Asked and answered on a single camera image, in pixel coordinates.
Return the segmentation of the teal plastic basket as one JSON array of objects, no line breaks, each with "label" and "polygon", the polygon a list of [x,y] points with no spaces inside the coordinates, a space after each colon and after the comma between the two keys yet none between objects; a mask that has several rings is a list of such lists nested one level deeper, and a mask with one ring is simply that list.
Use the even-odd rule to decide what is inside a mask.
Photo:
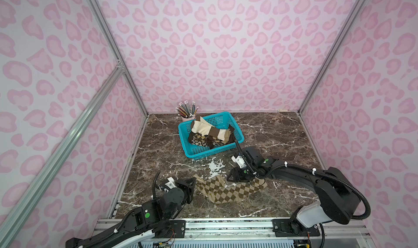
[{"label": "teal plastic basket", "polygon": [[[238,142],[241,144],[244,142],[243,133],[237,124],[234,117],[229,112],[221,112],[217,114],[207,115],[202,117],[212,126],[219,128],[219,129],[227,129],[229,126],[234,128],[234,135]],[[191,132],[190,126],[192,124],[192,120],[182,122],[178,125],[179,136],[181,140],[181,145],[186,157],[191,159],[201,159],[205,158],[214,154],[218,154],[227,150],[234,149],[236,144],[233,142],[232,144],[224,145],[224,146],[217,146],[213,149],[209,147],[197,146],[192,145],[188,141],[189,134]]]}]

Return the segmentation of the dark brown argyle sock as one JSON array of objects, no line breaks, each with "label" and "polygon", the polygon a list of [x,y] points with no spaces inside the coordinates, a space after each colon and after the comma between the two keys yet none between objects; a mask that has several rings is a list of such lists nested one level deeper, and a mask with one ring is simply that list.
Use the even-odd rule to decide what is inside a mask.
[{"label": "dark brown argyle sock", "polygon": [[192,145],[213,148],[213,143],[208,139],[208,136],[204,136],[200,133],[190,132],[188,142]]}]

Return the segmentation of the cream brown striped sock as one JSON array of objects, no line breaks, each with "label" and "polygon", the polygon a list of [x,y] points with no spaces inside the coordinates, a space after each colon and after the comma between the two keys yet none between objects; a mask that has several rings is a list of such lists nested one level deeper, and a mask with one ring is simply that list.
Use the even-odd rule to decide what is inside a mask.
[{"label": "cream brown striped sock", "polygon": [[234,131],[235,129],[231,125],[227,129],[216,128],[202,117],[197,117],[190,125],[190,132],[208,136],[208,139],[213,143],[213,148],[233,143],[235,141]]}]

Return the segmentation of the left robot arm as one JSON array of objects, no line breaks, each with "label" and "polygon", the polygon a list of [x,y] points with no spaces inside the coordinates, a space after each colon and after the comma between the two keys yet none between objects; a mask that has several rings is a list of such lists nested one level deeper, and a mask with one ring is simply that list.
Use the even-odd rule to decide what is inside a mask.
[{"label": "left robot arm", "polygon": [[176,239],[185,236],[186,222],[176,220],[185,205],[191,204],[197,179],[165,180],[157,185],[155,177],[152,185],[163,191],[125,214],[116,225],[87,239],[71,238],[65,242],[66,248],[128,248],[152,238],[159,239],[153,248],[170,248]]}]

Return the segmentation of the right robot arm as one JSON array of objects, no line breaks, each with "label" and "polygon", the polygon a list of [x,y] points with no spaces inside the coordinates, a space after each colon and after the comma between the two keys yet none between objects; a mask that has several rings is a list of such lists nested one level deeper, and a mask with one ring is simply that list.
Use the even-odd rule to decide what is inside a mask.
[{"label": "right robot arm", "polygon": [[371,215],[371,206],[344,174],[335,167],[327,170],[306,168],[279,158],[264,158],[253,148],[242,149],[232,160],[236,163],[229,182],[250,182],[253,179],[278,179],[307,188],[318,196],[318,201],[296,209],[289,220],[290,230],[302,231],[318,224],[336,222],[347,225],[351,220],[365,220]]}]

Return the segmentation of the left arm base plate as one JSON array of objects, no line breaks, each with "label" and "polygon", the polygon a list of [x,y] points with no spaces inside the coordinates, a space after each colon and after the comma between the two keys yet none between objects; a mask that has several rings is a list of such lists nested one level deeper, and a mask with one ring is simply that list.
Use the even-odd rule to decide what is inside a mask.
[{"label": "left arm base plate", "polygon": [[166,229],[162,231],[164,238],[184,238],[186,231],[186,221],[185,220],[171,220],[168,223]]}]

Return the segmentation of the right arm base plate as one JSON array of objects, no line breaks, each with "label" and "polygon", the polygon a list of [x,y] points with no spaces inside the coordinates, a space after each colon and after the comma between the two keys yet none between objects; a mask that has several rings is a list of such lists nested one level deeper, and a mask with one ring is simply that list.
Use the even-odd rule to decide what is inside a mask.
[{"label": "right arm base plate", "polygon": [[273,232],[276,237],[319,237],[321,235],[317,225],[306,228],[296,220],[273,219]]}]

